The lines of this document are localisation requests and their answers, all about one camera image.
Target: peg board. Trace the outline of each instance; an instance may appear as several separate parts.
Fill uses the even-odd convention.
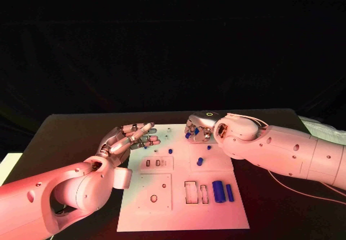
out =
[[[133,175],[123,194],[119,232],[250,229],[233,160],[214,138],[207,143],[190,143],[185,127],[185,124],[155,125],[161,144],[132,150]],[[172,157],[174,167],[145,170],[146,157],[149,160]],[[227,196],[227,184],[231,184],[234,202],[228,197],[227,202],[215,202],[214,181],[223,181]],[[185,182],[197,182],[198,203],[187,204]],[[202,203],[202,185],[207,185],[208,204]]]

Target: oval hole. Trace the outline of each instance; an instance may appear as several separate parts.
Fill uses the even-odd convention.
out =
[[[153,196],[151,197],[151,201],[152,201],[153,203],[158,201],[158,196],[156,196],[156,195],[153,195]]]
[[[31,203],[35,201],[35,191],[34,190],[31,190],[28,192],[28,200],[29,200]]]

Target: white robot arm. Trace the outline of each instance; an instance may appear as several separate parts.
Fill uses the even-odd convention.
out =
[[[0,240],[47,239],[107,203],[113,188],[128,189],[133,171],[119,167],[130,149],[161,144],[155,123],[116,127],[96,156],[0,187]],[[67,207],[55,212],[51,196]]]
[[[260,119],[211,111],[190,116],[190,141],[218,146],[234,159],[247,159],[277,174],[321,181],[346,190],[346,147],[298,130],[267,125]]]

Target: blue cylinder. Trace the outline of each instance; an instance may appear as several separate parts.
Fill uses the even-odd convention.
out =
[[[223,181],[213,182],[213,190],[214,190],[215,202],[218,204],[224,203],[227,201],[227,196],[226,196]]]
[[[230,200],[230,202],[234,202],[236,198],[234,198],[234,193],[233,193],[233,189],[231,189],[230,184],[226,186],[226,189],[227,189],[228,200]]]
[[[201,166],[202,163],[204,163],[204,158],[201,157],[201,158],[198,159],[198,161],[197,161],[197,164]]]

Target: dark tabletop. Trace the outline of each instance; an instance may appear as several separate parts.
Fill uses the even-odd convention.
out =
[[[96,154],[100,141],[116,126],[146,122],[185,124],[194,112],[51,115],[5,183],[83,162]],[[292,109],[215,110],[215,112],[224,115],[227,113],[249,115],[270,125],[309,133]],[[249,161],[233,160],[233,164],[250,229],[117,232],[123,190],[113,189],[104,207],[74,223],[54,239],[346,239],[346,205],[290,191],[275,181],[269,171]],[[277,174],[276,176],[293,189],[346,201],[346,198],[319,182]]]

